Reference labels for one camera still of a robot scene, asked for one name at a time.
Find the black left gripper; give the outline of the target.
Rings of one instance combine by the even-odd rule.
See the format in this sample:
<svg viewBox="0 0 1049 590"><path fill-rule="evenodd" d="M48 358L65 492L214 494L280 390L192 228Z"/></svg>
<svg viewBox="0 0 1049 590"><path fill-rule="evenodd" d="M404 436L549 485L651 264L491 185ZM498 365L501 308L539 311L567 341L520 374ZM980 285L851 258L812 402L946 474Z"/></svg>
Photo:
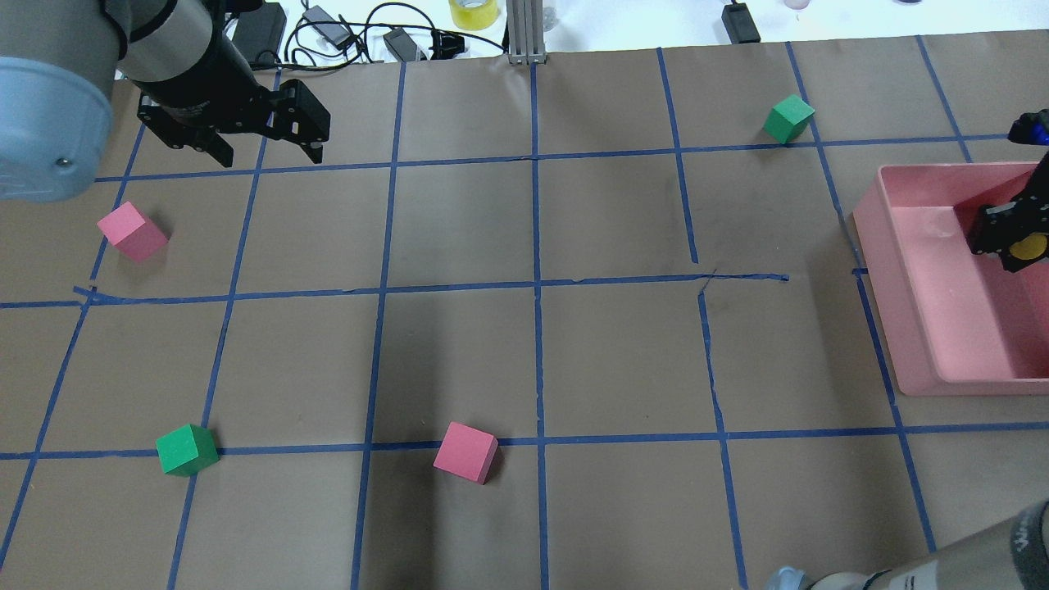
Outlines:
<svg viewBox="0 0 1049 590"><path fill-rule="evenodd" d="M169 148L192 148L231 168L234 149L224 135L257 134L297 144L311 164L325 157L331 115L322 101L300 79L263 86L222 34L213 34L187 71L135 85L136 115Z"/></svg>

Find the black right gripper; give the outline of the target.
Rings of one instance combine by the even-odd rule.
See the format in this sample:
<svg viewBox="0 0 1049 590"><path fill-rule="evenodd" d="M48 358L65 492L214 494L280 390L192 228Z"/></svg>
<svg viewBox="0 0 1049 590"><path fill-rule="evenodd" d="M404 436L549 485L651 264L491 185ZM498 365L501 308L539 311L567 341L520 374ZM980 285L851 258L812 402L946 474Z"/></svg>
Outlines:
<svg viewBox="0 0 1049 590"><path fill-rule="evenodd" d="M1008 131L1012 144L1048 146L1048 111L1027 112L1019 115ZM1039 202L1046 206L1048 198L1048 153L1039 161L1030 178L1019 196L1001 205L982 205L975 212L973 224L967 234L971 254L1001 256L1001 268L1009 273L1018 273L1032 265L1043 262L1048 251L1037 255L1016 256L1011 249L1025 238L1025 220L1020 201Z"/></svg>

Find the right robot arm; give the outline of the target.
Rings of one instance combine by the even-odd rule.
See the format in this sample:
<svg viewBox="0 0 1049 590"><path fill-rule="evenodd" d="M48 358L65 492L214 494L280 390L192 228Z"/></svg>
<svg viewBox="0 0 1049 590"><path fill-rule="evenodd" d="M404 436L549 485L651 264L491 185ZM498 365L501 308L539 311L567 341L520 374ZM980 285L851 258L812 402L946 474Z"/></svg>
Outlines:
<svg viewBox="0 0 1049 590"><path fill-rule="evenodd" d="M1047 392L1047 160L884 166L855 211L900 392ZM1047 501L876 574L769 589L1045 589Z"/></svg>

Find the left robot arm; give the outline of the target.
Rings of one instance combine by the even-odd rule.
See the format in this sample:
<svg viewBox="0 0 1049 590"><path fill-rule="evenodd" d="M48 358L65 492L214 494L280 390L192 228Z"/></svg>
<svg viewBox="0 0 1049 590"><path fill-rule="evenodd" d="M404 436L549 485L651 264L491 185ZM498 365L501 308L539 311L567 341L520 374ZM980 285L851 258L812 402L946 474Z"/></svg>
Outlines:
<svg viewBox="0 0 1049 590"><path fill-rule="evenodd" d="M78 197L97 180L116 72L165 145L229 167L229 134L297 144L320 163L331 115L304 82L270 90L224 34L224 1L4 1L1 197Z"/></svg>

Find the green cube near arm base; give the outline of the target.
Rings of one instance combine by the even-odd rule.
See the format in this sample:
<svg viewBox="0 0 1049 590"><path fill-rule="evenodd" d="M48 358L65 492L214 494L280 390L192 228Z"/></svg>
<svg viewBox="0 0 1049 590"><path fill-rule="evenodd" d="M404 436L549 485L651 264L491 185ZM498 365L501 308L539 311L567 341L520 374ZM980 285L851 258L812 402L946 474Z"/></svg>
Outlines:
<svg viewBox="0 0 1049 590"><path fill-rule="evenodd" d="M173 477L192 477L220 460L214 434L195 424L185 424L162 434L155 441L160 470Z"/></svg>

